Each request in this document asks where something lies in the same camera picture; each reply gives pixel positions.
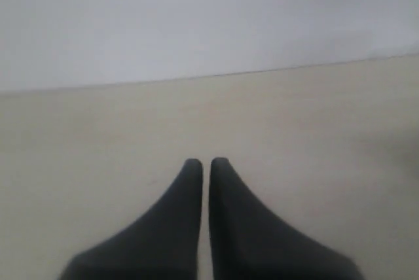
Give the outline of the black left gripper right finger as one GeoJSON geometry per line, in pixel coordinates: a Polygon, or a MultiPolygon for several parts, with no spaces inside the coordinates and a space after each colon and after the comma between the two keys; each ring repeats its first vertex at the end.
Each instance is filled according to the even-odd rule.
{"type": "Polygon", "coordinates": [[[356,264],[275,215],[227,158],[209,174],[214,279],[363,279],[356,264]]]}

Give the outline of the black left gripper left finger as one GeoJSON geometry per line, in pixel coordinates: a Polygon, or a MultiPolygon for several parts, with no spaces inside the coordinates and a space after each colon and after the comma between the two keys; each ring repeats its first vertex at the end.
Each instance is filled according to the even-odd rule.
{"type": "Polygon", "coordinates": [[[60,279],[196,279],[202,191],[202,163],[188,159],[145,214],[77,254],[60,279]]]}

